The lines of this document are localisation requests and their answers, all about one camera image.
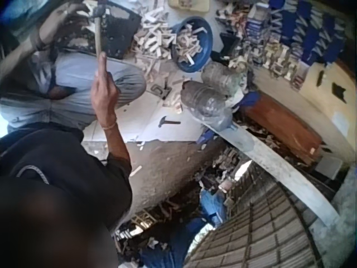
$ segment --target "dirt floor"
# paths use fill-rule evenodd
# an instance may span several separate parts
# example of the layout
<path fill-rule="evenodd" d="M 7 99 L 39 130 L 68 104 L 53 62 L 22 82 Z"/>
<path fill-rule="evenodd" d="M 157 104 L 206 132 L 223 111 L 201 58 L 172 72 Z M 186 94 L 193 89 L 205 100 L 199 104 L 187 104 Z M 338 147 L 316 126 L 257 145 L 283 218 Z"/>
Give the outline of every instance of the dirt floor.
<path fill-rule="evenodd" d="M 83 146 L 99 160 L 108 155 L 106 142 L 83 142 Z M 142 167 L 130 177 L 133 204 L 128 217 L 131 217 L 177 193 L 200 165 L 219 155 L 224 142 L 217 138 L 210 141 L 204 150 L 195 143 L 161 141 L 147 142 L 142 150 L 136 143 L 127 143 L 127 148 L 133 171 Z"/>

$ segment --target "wooden handle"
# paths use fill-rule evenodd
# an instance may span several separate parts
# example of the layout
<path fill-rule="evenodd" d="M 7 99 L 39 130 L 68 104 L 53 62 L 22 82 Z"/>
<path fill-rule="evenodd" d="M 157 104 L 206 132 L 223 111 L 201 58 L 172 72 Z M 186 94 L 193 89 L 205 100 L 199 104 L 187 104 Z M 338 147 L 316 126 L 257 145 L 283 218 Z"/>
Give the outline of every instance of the wooden handle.
<path fill-rule="evenodd" d="M 100 53 L 102 52 L 102 18 L 95 18 L 95 52 L 97 58 L 99 58 Z"/>

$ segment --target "knee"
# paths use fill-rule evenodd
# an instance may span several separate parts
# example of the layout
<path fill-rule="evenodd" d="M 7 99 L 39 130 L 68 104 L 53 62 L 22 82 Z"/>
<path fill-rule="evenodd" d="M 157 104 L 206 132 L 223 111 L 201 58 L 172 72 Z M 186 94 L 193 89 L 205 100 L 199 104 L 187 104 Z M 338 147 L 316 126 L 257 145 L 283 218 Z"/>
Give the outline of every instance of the knee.
<path fill-rule="evenodd" d="M 115 80 L 115 84 L 124 94 L 139 98 L 146 90 L 146 79 L 142 70 L 131 66 Z"/>

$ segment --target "black shirt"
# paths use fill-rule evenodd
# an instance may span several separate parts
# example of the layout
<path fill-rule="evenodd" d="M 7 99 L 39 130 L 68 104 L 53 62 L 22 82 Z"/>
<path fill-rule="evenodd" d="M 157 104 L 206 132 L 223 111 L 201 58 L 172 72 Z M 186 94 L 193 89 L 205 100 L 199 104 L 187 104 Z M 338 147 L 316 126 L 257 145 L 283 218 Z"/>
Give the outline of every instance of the black shirt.
<path fill-rule="evenodd" d="M 0 140 L 0 176 L 47 180 L 93 208 L 113 231 L 132 203 L 130 162 L 109 154 L 103 165 L 84 150 L 82 139 L 81 131 L 53 123 L 14 131 Z"/>

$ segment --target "hammer handle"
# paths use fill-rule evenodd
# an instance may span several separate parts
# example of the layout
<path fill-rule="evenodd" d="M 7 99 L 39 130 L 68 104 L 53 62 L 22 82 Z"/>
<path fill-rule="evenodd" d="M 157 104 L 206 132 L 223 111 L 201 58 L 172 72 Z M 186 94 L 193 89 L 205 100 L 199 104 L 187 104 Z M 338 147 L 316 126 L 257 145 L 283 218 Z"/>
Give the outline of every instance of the hammer handle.
<path fill-rule="evenodd" d="M 97 58 L 99 58 L 100 53 L 102 52 L 102 18 L 95 18 L 95 52 Z"/>
<path fill-rule="evenodd" d="M 165 124 L 170 124 L 170 125 L 180 125 L 181 122 L 177 122 L 177 121 L 165 121 Z"/>

